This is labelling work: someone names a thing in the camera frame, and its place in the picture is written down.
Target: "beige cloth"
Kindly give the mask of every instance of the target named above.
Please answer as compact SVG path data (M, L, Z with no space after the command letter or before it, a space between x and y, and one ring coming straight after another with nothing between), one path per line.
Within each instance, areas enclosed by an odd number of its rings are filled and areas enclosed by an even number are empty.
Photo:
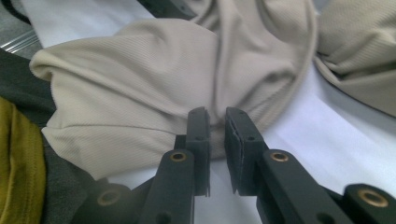
M220 157L227 106L261 131L284 109L315 51L312 3L187 2L192 21L138 21L37 53L31 68L51 82L57 106L43 133L61 157L94 178L156 165L198 106Z
M396 1L332 0L319 17L318 70L350 96L396 116Z

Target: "white table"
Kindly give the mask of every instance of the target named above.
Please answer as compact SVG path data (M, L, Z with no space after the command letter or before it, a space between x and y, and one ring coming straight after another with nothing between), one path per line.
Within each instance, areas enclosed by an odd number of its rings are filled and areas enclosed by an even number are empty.
M113 35L150 18L135 0L22 0L44 47ZM323 0L317 1L322 6ZM314 66L291 104L263 133L271 148L291 152L320 185L342 193L366 183L396 197L396 118L356 102L327 83ZM134 188L155 169L110 177ZM195 223L261 223L254 197L232 195L225 160L211 163L211 197L196 197Z

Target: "mustard yellow fabric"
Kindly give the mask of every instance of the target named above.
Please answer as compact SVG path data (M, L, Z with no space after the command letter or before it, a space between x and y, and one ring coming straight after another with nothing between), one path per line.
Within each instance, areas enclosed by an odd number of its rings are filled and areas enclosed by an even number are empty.
M0 224L40 222L45 174L40 130L0 97Z

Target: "dark gray fabric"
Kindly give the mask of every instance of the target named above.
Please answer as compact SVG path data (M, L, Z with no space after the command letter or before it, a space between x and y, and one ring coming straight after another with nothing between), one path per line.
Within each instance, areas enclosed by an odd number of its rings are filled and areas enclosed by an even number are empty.
M50 84L32 75L29 60L0 50L0 96L32 122L44 127L55 111ZM47 167L42 223L70 223L96 182L86 172L60 158L43 137Z

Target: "black cable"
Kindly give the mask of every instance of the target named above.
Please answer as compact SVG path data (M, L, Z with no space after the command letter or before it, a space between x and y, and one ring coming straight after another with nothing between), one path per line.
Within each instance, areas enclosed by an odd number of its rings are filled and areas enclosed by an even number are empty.
M1 3L3 4L6 11L8 11L11 15L18 18L20 21L26 22L31 25L29 18L21 14L17 9L15 9L15 7L12 5L11 0L1 0Z

